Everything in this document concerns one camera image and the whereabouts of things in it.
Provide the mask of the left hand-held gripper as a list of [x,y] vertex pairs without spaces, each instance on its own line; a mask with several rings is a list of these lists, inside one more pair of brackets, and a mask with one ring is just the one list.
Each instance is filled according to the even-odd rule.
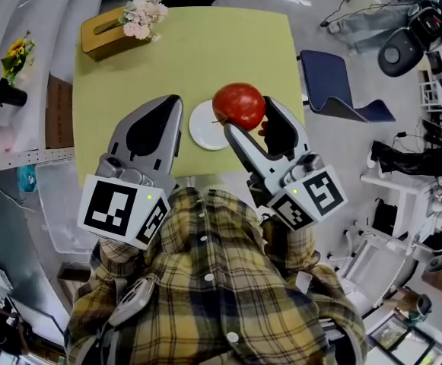
[[170,94],[148,101],[118,123],[109,154],[84,182],[78,227],[148,249],[170,211],[168,197],[176,182],[169,173],[182,120],[183,101]]

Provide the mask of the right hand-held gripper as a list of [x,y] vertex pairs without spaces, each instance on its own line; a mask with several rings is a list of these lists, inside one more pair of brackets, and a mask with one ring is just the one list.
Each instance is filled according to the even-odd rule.
[[348,202],[341,183],[332,166],[308,152],[307,133],[292,111],[272,97],[263,98],[266,150],[233,123],[224,125],[224,135],[250,174],[247,185],[257,207],[271,209],[291,230],[318,224]]

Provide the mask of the red apple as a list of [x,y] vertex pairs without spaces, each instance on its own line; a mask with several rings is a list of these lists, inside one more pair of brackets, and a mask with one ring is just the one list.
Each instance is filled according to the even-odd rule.
[[233,123],[251,131],[266,114],[266,102],[251,84],[232,83],[218,90],[212,99],[212,109],[217,122]]

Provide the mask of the white round plate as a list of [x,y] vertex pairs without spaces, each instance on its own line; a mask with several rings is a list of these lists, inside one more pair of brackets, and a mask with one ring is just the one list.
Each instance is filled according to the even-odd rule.
[[218,122],[212,100],[200,103],[189,117],[189,132],[194,142],[209,151],[219,151],[229,144],[224,136],[224,128]]

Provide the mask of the person's right forearm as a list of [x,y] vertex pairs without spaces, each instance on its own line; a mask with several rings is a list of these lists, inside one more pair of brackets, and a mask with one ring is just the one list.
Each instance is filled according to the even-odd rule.
[[309,272],[320,260],[310,228],[291,230],[278,217],[265,217],[261,223],[264,252],[281,276],[288,279],[299,271]]

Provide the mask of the person's left forearm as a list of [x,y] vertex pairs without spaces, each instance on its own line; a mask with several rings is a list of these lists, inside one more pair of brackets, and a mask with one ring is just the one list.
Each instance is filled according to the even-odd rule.
[[91,254],[91,277],[102,281],[126,279],[127,281],[145,268],[145,255],[125,243],[99,239]]

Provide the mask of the brown cardboard box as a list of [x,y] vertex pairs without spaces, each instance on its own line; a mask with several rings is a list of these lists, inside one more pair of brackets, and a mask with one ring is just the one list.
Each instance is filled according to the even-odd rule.
[[72,121],[72,85],[51,74],[46,92],[46,149],[74,146]]

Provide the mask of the blue grey chair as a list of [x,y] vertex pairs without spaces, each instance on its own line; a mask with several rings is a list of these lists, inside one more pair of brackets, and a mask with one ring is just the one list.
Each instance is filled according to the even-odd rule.
[[394,122],[396,119],[379,99],[355,108],[345,60],[327,52],[303,50],[298,57],[304,73],[310,109],[316,114],[357,122]]

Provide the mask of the wooden tissue box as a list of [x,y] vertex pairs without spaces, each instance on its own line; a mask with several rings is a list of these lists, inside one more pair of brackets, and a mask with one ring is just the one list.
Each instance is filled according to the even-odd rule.
[[95,62],[151,42],[150,38],[139,40],[124,34],[123,24],[119,21],[123,9],[119,7],[99,14],[81,25],[81,50]]

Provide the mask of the table with green tablecloth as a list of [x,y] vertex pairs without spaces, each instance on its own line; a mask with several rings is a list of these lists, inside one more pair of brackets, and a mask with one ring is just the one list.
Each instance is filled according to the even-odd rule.
[[226,84],[243,82],[304,116],[288,18],[243,8],[171,8],[158,41],[96,62],[78,49],[73,80],[75,162],[94,173],[119,121],[157,97],[176,94],[188,119]]

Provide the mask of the clear plastic storage bin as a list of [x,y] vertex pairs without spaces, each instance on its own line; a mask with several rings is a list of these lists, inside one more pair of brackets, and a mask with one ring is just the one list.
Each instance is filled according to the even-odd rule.
[[97,236],[77,225],[82,190],[78,185],[75,161],[40,163],[35,173],[43,216],[56,251],[90,253]]

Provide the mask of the pink flower bouquet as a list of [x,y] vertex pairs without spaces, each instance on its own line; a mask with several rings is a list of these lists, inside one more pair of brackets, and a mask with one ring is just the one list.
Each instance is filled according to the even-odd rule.
[[127,37],[141,41],[157,41],[161,35],[154,26],[168,15],[168,7],[161,0],[130,0],[118,21]]

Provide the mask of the white metal shelf rack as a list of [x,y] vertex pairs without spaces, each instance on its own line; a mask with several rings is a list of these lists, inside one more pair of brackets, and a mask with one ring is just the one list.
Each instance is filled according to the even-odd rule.
[[0,170],[71,158],[73,148],[46,149],[46,92],[49,74],[72,82],[81,24],[96,15],[101,0],[0,0],[1,59],[27,30],[36,43],[15,85],[27,93],[22,107],[0,107],[0,126],[14,131],[14,145],[0,154]]

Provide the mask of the teal plastic bag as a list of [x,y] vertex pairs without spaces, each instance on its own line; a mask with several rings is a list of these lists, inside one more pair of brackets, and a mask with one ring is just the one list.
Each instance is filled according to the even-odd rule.
[[34,193],[37,188],[37,177],[34,165],[21,166],[16,169],[17,184],[23,193]]

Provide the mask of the pink soft bundle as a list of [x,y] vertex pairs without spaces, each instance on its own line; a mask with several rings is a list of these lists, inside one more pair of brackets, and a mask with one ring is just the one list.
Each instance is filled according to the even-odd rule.
[[14,145],[14,131],[9,126],[0,126],[0,154],[9,152]]

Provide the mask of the yellow sunflower bunch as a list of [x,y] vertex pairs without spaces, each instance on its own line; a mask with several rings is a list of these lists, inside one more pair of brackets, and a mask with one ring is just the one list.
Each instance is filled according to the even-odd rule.
[[25,66],[27,57],[35,47],[34,40],[29,38],[31,32],[26,31],[23,37],[18,38],[8,49],[4,58],[1,59],[2,77],[10,86],[14,86],[18,73]]

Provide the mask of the black bag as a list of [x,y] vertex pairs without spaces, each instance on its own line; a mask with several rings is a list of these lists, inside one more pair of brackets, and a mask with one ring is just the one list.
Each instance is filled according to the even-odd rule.
[[389,236],[393,235],[398,208],[395,205],[388,205],[383,199],[376,199],[377,206],[374,213],[372,227]]

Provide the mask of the person's yellow plaid shirt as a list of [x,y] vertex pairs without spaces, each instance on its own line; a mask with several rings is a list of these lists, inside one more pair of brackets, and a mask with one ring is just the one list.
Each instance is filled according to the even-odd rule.
[[[318,262],[307,294],[264,252],[256,212],[219,189],[177,190],[129,279],[90,277],[65,330],[68,365],[365,365],[367,335],[338,276]],[[148,305],[108,319],[143,278]]]

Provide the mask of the white harness tab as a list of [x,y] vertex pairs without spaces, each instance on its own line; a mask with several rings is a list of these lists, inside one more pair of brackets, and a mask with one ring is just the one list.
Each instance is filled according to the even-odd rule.
[[308,274],[304,271],[299,271],[297,273],[297,277],[296,277],[296,287],[297,289],[303,293],[303,294],[307,294],[309,288],[310,288],[310,283],[312,281],[312,275]]

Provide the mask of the white cart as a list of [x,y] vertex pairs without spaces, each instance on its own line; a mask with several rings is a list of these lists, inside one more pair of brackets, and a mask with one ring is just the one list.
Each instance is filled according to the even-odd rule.
[[417,248],[425,248],[423,242],[435,232],[442,231],[442,191],[437,179],[423,176],[401,176],[392,179],[380,178],[376,170],[368,170],[360,175],[360,181],[388,189],[397,198],[395,223],[387,235],[363,222],[355,226],[374,235],[391,250],[401,249],[412,255]]

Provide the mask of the black round wheeled device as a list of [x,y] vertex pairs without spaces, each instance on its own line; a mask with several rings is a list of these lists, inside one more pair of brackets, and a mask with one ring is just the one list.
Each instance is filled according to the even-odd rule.
[[380,48],[381,71],[392,78],[411,71],[431,50],[442,43],[442,7],[434,2],[412,6],[406,23],[395,30]]

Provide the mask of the brown wooden slatted panel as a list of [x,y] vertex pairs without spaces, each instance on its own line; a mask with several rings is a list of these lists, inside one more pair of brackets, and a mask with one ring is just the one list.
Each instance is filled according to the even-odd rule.
[[72,303],[77,289],[87,283],[90,276],[91,269],[87,264],[76,261],[64,262],[57,274],[57,281],[68,300]]

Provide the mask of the white chest harness device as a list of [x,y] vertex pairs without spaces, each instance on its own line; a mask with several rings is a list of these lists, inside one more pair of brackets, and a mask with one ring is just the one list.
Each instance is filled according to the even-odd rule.
[[155,282],[143,278],[120,300],[108,323],[117,327],[141,312],[149,303],[153,294]]

